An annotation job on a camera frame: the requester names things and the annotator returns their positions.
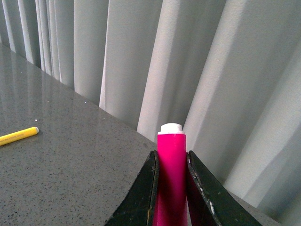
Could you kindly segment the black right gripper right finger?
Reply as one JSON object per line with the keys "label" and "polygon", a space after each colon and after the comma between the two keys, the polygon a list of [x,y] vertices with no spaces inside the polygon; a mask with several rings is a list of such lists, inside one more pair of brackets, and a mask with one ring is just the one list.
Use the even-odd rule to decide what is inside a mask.
{"label": "black right gripper right finger", "polygon": [[193,151],[187,153],[187,201],[193,226],[260,226]]}

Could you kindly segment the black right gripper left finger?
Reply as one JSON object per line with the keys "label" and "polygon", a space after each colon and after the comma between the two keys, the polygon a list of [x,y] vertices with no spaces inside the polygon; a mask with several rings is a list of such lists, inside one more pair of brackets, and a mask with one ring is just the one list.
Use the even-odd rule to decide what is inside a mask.
{"label": "black right gripper left finger", "polygon": [[122,203],[105,222],[107,226],[153,225],[159,178],[157,151],[150,151]]}

